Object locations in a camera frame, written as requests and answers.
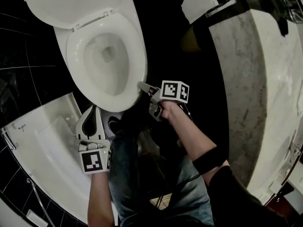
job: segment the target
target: marble surface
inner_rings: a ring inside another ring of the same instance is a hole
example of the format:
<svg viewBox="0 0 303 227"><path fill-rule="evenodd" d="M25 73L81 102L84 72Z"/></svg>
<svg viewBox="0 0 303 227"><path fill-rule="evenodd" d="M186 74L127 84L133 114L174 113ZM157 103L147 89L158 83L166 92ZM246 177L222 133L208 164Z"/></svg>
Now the marble surface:
<svg viewBox="0 0 303 227"><path fill-rule="evenodd" d="M229 162L247 185L265 128L266 73L250 11L209 28L223 74L229 118Z"/></svg>
<svg viewBox="0 0 303 227"><path fill-rule="evenodd" d="M209 28L227 97L229 162L256 196L269 187L266 179L282 161L301 118L303 54L296 25L288 26L282 37L268 13L249 10Z"/></svg>

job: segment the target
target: white bathtub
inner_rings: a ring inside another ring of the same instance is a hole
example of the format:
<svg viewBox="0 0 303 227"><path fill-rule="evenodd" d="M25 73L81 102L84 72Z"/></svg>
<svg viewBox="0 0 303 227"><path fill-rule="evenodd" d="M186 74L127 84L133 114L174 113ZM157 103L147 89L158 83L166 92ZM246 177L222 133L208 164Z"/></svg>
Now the white bathtub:
<svg viewBox="0 0 303 227"><path fill-rule="evenodd" d="M13 153L35 183L62 208L87 223L90 175L84 175L74 145L81 113L72 94L60 97L8 125ZM113 206L115 224L117 211Z"/></svg>

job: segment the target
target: metal pipe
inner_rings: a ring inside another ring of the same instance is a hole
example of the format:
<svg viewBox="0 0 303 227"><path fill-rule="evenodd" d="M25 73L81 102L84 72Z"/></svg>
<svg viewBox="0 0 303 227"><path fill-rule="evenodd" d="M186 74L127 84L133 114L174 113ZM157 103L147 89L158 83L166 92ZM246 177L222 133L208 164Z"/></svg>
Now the metal pipe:
<svg viewBox="0 0 303 227"><path fill-rule="evenodd" d="M14 143L11 141L9 135L7 132L5 132L3 134L3 137L6 139L6 141L8 142L8 144L13 148L13 149L17 149L16 146L14 145Z"/></svg>
<svg viewBox="0 0 303 227"><path fill-rule="evenodd" d="M32 184L32 187L33 187L33 190L34 190L34 192L35 192L35 195L36 195L36 197L37 197L37 199L38 199L38 202L39 202L39 204L40 204L40 206L41 206L41 208L42 208L42 210L43 210L45 216L47 217L49 223L50 223L53 227L55 227L55 225L53 224L52 220L49 218L49 216L48 216L48 214L47 214L45 208L43 207L43 204L42 204L42 202L41 202L41 200L40 200L40 198L39 198L39 196L38 196L38 193L37 193L35 184L34 184L33 181L32 181L31 179L29 179L29 178L27 179L27 183Z"/></svg>

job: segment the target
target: black tile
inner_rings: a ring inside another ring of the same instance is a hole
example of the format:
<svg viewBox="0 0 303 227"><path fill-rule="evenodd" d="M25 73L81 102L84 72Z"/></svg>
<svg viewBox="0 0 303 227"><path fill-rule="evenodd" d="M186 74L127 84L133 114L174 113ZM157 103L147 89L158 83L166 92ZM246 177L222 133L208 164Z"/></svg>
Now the black tile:
<svg viewBox="0 0 303 227"><path fill-rule="evenodd" d="M14 206L7 197L3 193L0 192L0 198L6 203L6 205L14 211L16 214L18 214L21 218L24 217L24 214Z"/></svg>
<svg viewBox="0 0 303 227"><path fill-rule="evenodd" d="M28 66L23 36L12 37L7 31L0 29L0 37L0 69Z"/></svg>
<svg viewBox="0 0 303 227"><path fill-rule="evenodd" d="M0 28L4 31L18 32L19 35L36 36L32 23L0 13Z"/></svg>
<svg viewBox="0 0 303 227"><path fill-rule="evenodd" d="M27 183L28 176L22 169L19 169L7 185L3 194L22 211L31 191L31 184Z"/></svg>
<svg viewBox="0 0 303 227"><path fill-rule="evenodd" d="M26 40L29 66L66 67L54 30Z"/></svg>
<svg viewBox="0 0 303 227"><path fill-rule="evenodd" d="M26 21L35 19L24 0L0 0L0 13L14 16Z"/></svg>
<svg viewBox="0 0 303 227"><path fill-rule="evenodd" d="M61 227L76 227L77 226L77 219L73 216L64 212Z"/></svg>
<svg viewBox="0 0 303 227"><path fill-rule="evenodd" d="M0 137L0 152L7 146L3 136Z"/></svg>
<svg viewBox="0 0 303 227"><path fill-rule="evenodd" d="M5 169L1 174L0 190L3 191L12 179L13 175L20 168L13 158L10 149L6 147L0 152L0 169Z"/></svg>
<svg viewBox="0 0 303 227"><path fill-rule="evenodd" d="M50 201L49 198L40 189L37 189L37 193L43 204L43 207L46 209L47 205ZM26 215L28 210L32 210L40 218L44 217L44 212L39 204L39 201L38 201L34 191L31 192L28 200L26 201L26 204L24 205L24 208L22 209L22 213L24 213Z"/></svg>
<svg viewBox="0 0 303 227"><path fill-rule="evenodd" d="M48 207L46 209L46 212L47 212L49 218L51 219L51 221L53 222L53 224L55 225L55 227L60 227L60 224L61 224L62 218L63 218L63 214L64 214L64 210L62 208L60 208L57 204L55 204L53 201L50 201L48 204ZM44 216L43 219L47 223L49 223L46 216Z"/></svg>
<svg viewBox="0 0 303 227"><path fill-rule="evenodd" d="M82 221L78 220L77 221L77 227L87 227L87 224L84 224Z"/></svg>
<svg viewBox="0 0 303 227"><path fill-rule="evenodd" d="M1 70L0 128L39 107L29 68Z"/></svg>
<svg viewBox="0 0 303 227"><path fill-rule="evenodd" d="M72 92L75 87L67 67L31 67L31 72L43 105Z"/></svg>

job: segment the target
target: white toilet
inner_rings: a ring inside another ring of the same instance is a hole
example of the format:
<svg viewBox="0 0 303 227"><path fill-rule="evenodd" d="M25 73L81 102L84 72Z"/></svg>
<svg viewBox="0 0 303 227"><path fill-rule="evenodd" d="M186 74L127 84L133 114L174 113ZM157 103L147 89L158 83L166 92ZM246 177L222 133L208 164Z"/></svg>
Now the white toilet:
<svg viewBox="0 0 303 227"><path fill-rule="evenodd" d="M132 0L126 1L132 6L125 8L120 0L26 2L40 20L55 31L61 28L61 35L56 35L62 55L75 84L91 102L111 112L134 105L140 93L137 84L145 80L147 67ZM132 23L123 13L133 15Z"/></svg>

